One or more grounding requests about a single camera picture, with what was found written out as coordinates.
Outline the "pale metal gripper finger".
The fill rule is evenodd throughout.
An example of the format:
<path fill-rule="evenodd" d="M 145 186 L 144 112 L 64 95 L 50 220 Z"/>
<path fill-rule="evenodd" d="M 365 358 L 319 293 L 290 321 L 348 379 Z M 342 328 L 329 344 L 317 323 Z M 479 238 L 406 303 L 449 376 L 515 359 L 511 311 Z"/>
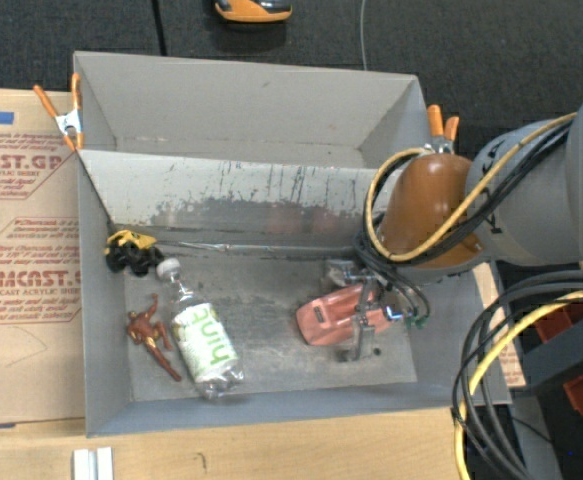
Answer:
<path fill-rule="evenodd" d="M 375 327 L 366 323 L 357 323 L 354 326 L 353 347 L 351 360 L 359 361 L 373 354 L 375 343 Z"/>
<path fill-rule="evenodd" d="M 328 283 L 345 287 L 357 283 L 358 266 L 352 260 L 328 260 L 325 263 L 325 279 Z"/>

